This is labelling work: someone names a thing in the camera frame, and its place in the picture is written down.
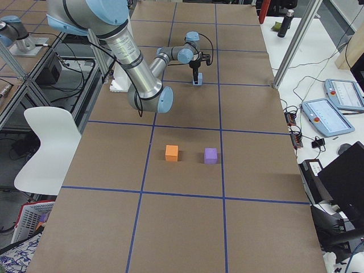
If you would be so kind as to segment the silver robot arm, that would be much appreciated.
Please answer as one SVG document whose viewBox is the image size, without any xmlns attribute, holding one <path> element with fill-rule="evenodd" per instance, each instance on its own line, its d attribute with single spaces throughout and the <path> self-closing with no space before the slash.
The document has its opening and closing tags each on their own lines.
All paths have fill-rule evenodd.
<svg viewBox="0 0 364 273">
<path fill-rule="evenodd" d="M 193 84 L 201 85 L 202 74 L 198 71 L 201 62 L 211 65 L 213 59 L 213 55 L 201 51 L 201 34 L 190 31 L 185 35 L 183 45 L 159 48 L 148 65 L 127 28 L 127 1 L 48 1 L 47 20 L 58 31 L 78 36 L 93 31 L 99 40 L 106 42 L 113 59 L 131 81 L 128 101 L 140 114 L 170 111 L 173 91 L 163 85 L 159 76 L 171 61 L 189 65 L 193 70 Z"/>
</svg>

